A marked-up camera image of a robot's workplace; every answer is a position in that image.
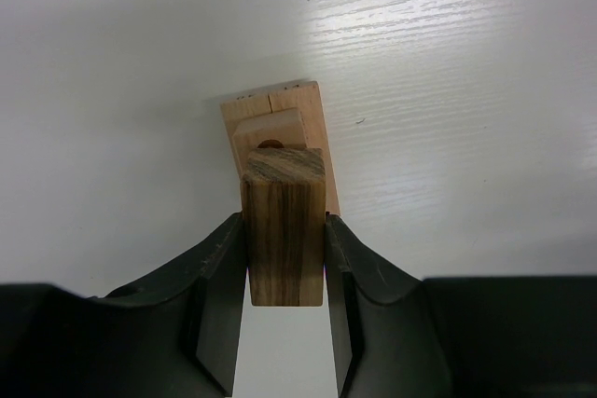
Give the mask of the dark-sided wood block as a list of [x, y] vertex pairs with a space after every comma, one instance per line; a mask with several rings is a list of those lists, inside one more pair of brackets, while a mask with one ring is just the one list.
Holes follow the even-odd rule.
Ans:
[[320, 307], [326, 220], [322, 151], [252, 151], [241, 193], [252, 304]]

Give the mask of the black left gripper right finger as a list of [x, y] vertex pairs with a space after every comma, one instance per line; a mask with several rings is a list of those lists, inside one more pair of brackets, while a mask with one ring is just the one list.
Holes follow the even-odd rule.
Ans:
[[326, 219], [341, 397], [592, 397], [592, 276], [418, 280]]

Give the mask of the wood cube with letter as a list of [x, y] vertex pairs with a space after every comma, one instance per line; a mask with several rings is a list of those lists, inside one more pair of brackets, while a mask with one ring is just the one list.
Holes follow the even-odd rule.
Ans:
[[305, 149], [306, 132], [297, 108], [244, 119], [232, 133], [239, 172], [243, 174], [249, 153], [264, 147]]

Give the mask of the wood plank block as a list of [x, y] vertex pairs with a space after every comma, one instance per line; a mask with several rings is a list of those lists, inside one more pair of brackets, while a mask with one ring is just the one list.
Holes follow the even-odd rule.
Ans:
[[242, 176], [243, 168], [235, 149], [233, 134], [242, 121], [271, 113], [269, 95], [267, 93], [261, 93], [239, 96], [233, 101], [220, 104], [220, 111], [224, 120], [237, 172], [239, 176]]

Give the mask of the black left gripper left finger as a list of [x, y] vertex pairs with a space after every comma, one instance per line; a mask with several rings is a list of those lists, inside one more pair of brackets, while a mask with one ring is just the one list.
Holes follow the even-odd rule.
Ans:
[[229, 397], [246, 276], [243, 220], [103, 297], [1, 288], [5, 397]]

